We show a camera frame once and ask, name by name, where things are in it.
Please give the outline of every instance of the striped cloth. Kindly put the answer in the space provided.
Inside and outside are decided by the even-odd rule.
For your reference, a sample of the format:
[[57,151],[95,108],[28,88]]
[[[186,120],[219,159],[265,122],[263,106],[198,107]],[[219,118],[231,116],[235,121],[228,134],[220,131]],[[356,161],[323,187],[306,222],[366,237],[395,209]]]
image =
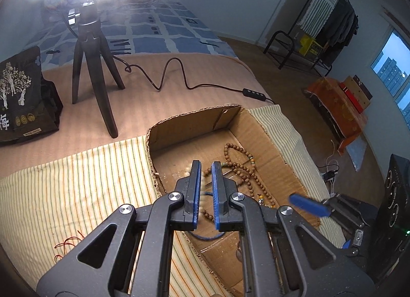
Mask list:
[[[250,110],[265,128],[283,158],[310,196],[329,196],[301,136],[279,106]],[[32,288],[64,254],[55,245],[90,233],[123,203],[151,204],[155,190],[145,136],[90,149],[0,179],[0,243]],[[340,227],[323,221],[320,232],[336,246],[344,237]],[[173,244],[170,296],[229,297],[210,269],[196,255],[182,232]]]
[[[306,187],[307,195],[317,201],[329,198],[326,185],[309,155],[302,136],[280,110],[279,105],[250,109],[249,112],[265,128],[272,142],[281,152],[285,162],[292,166],[297,178]],[[330,218],[320,219],[319,232],[336,247],[345,242],[342,230]]]

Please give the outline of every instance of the blue cord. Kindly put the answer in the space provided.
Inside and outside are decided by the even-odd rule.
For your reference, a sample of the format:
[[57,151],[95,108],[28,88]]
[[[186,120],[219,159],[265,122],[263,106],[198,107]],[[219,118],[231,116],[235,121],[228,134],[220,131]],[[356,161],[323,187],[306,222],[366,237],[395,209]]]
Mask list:
[[[212,193],[212,192],[204,192],[204,194],[205,194],[205,195],[213,196],[213,193]],[[209,242],[209,241],[211,241],[211,240],[216,240],[216,239],[218,239],[218,238],[221,238],[221,237],[225,234],[225,232],[221,232],[221,233],[218,233],[217,235],[215,235],[215,236],[213,236],[213,237],[204,237],[204,236],[197,235],[196,233],[193,233],[193,232],[191,232],[191,231],[187,231],[187,232],[190,233],[190,234],[191,234],[193,237],[195,237],[196,239],[204,240],[204,241],[207,241],[207,242]]]

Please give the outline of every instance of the black bag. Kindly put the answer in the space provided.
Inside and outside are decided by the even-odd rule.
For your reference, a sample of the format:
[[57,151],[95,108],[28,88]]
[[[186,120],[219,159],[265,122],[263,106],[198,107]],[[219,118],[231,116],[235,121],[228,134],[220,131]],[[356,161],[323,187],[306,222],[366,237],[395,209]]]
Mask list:
[[62,109],[54,83],[43,78],[38,46],[0,63],[0,144],[57,131]]

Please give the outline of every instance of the silver screw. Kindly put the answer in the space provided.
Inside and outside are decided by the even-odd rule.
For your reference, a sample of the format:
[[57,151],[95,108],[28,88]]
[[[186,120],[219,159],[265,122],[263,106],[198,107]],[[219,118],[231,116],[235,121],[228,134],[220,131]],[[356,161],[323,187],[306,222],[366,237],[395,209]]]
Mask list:
[[129,214],[130,212],[132,212],[132,206],[131,206],[131,205],[129,205],[129,204],[123,204],[123,205],[120,207],[120,213],[122,213],[122,214],[124,214],[124,215],[127,215],[127,214]]
[[290,206],[282,206],[280,207],[280,213],[285,216],[292,215],[293,209]]
[[168,199],[170,199],[171,201],[178,201],[179,199],[181,199],[182,195],[179,192],[172,192],[168,194]]
[[232,200],[234,201],[242,201],[245,198],[245,195],[243,195],[242,193],[234,193],[231,195]]

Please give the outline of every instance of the chinese character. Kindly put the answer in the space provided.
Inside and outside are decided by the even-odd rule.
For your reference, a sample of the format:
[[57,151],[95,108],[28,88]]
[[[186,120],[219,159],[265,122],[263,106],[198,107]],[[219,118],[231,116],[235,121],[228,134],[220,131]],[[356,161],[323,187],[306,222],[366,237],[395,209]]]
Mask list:
[[10,123],[6,115],[0,115],[0,130],[7,130],[9,127]]

